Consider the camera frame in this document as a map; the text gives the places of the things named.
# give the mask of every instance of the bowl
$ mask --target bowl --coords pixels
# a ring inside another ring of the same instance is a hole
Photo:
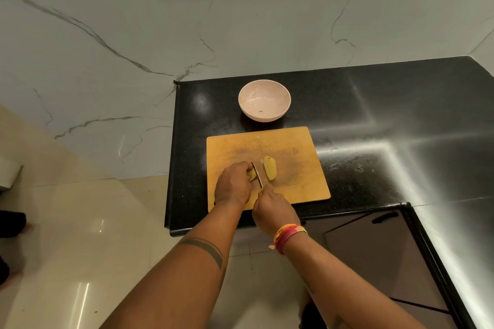
[[[246,84],[239,92],[239,105],[252,120],[262,123],[278,120],[287,113],[292,97],[287,88],[271,80]]]

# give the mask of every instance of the knife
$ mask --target knife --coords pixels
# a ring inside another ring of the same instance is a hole
[[[259,173],[257,172],[257,169],[254,165],[254,162],[252,162],[252,167],[254,168],[255,176],[257,177],[257,180],[259,181],[259,186],[261,186],[261,193],[262,193],[263,186],[262,186],[262,182],[261,182],[261,177],[259,177]]]

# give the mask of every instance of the cutting board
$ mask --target cutting board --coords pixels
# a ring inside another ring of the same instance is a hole
[[[306,126],[263,132],[210,136],[207,150],[207,209],[214,207],[214,189],[221,172],[233,163],[254,162],[262,184],[271,182],[275,192],[285,195],[291,204],[328,199],[330,189],[324,178],[312,137]],[[264,156],[274,157],[278,173],[269,181]],[[259,182],[250,183],[250,200],[244,210],[252,209],[260,190]]]

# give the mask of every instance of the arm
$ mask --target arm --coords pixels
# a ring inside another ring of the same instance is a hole
[[[250,197],[246,171],[251,168],[242,162],[223,171],[213,210],[149,271],[101,329],[206,327]]]
[[[260,193],[252,212],[257,226],[274,237],[281,226],[300,224],[290,203],[271,185]],[[425,329],[305,233],[290,237],[283,253],[309,289],[329,327],[338,327],[336,312],[353,329]]]

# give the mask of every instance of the colorful thread bracelet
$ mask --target colorful thread bracelet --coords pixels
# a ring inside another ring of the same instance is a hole
[[[307,233],[305,228],[301,225],[297,224],[287,224],[284,226],[281,226],[281,228],[276,232],[275,237],[274,237],[274,245],[269,246],[270,249],[278,251],[280,255],[283,254],[283,247],[285,247],[285,243],[288,241],[288,239],[294,235],[297,234],[298,232],[304,232]]]

